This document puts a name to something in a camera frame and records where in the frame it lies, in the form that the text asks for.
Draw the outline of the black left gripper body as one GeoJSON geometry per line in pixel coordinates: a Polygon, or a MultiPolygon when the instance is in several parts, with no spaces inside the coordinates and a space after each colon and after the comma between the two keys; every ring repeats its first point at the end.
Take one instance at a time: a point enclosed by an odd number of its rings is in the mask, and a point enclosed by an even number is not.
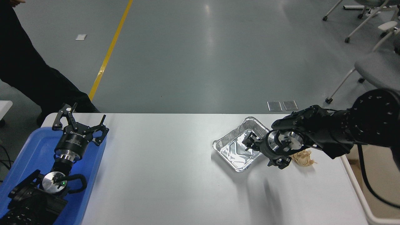
{"type": "Polygon", "coordinates": [[[78,125],[77,128],[75,131],[72,125],[64,127],[63,135],[55,148],[56,155],[74,155],[74,158],[83,158],[93,134],[89,132],[89,126],[78,125]]]}

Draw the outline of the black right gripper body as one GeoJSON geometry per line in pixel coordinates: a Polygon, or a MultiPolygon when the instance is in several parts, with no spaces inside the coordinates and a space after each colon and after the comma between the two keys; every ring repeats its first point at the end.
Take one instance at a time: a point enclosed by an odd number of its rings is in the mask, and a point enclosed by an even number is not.
{"type": "Polygon", "coordinates": [[[259,149],[260,151],[270,160],[276,160],[277,158],[281,157],[277,154],[270,146],[269,140],[270,136],[272,137],[272,144],[275,144],[274,137],[277,131],[269,131],[264,138],[262,138],[259,142],[259,149]]]}

